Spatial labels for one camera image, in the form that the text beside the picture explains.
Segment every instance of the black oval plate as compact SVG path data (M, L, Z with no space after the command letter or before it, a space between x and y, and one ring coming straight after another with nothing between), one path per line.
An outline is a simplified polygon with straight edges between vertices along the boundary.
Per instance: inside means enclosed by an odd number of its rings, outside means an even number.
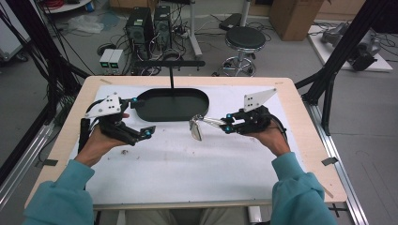
M135 108L138 116L148 122L190 121L196 114L206 115L208 96L194 88L156 88L137 97L143 107Z

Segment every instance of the teal cuff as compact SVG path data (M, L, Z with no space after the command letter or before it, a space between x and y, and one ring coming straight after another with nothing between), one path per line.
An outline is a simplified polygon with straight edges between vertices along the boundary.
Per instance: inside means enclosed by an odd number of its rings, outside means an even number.
M296 159L296 154L293 152L285 153L275 158L272 161L272 166L279 180L286 180L305 173Z
M93 169L71 159L54 186L66 189L84 189L85 184L93 175Z

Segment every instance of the computer tower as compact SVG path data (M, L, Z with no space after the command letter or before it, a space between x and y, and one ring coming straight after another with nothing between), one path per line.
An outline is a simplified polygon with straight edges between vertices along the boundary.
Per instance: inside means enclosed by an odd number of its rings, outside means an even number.
M158 6L155 8L153 17L155 26L155 37L158 50L163 51L172 47L170 7Z
M142 59L151 57L150 42L154 38L153 23L149 7L134 7L126 23L126 32L133 41L134 51Z

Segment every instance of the gray floor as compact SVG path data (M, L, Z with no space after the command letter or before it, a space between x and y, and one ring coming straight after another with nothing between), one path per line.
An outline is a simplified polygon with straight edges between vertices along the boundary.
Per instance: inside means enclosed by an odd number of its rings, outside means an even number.
M101 18L105 8L106 5L99 5L99 9L91 15L99 15ZM86 12L78 9L56 15L56 19L61 26L61 23L80 14ZM214 20L209 16L200 17L197 19L197 28L206 23L202 32L222 33L218 29L207 30L217 28L217 22L209 22ZM96 74L101 74L97 48L109 42L110 38L115 42L117 37L112 36L123 35L125 22L121 17L117 26L110 27L99 35L81 37L87 34L72 32L73 34L66 34L65 37L88 66ZM267 18L251 17L249 22L269 25ZM308 39L284 42L273 31L266 33L271 36L271 41L264 50L256 54L257 77L288 77L298 82L322 67ZM390 38L398 43L398 38ZM223 36L197 36L197 39L203 51L202 59L207 65L199 71L196 68L182 68L179 72L175 71L175 75L211 76L225 58L236 54L225 46ZM184 58L193 59L188 41L186 46L188 50ZM398 53L396 48L390 50ZM75 66L89 72L70 48L67 48L67 54ZM381 51L380 54L385 59L398 60L398 56L388 52ZM390 65L394 71L389 73L340 71L335 81L332 101L330 132L370 224L398 223L398 176L395 174L398 171L398 64L390 62ZM167 75L166 70L159 76L163 75ZM0 67L0 87L0 163L3 163L45 105L46 82L40 77L32 61L21 63L13 60ZM308 87L304 87L298 91L303 94L307 89ZM37 167L29 170L0 212L2 224L20 224L23 221L23 205L39 172ZM114 218L115 213L111 213L104 217L101 224L112 224L107 221ZM337 221L342 225L352 224L346 212L340 212Z

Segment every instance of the teal sweatshirt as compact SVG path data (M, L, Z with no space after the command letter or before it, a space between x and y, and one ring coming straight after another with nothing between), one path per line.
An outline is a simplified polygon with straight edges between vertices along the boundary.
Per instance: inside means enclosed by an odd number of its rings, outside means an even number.
M324 204L322 186L301 169L294 153L277 157L272 166L279 178L272 190L272 225L337 224ZM92 225L93 202L84 186L93 174L91 168L71 160L56 182L40 184L23 213L23 224Z

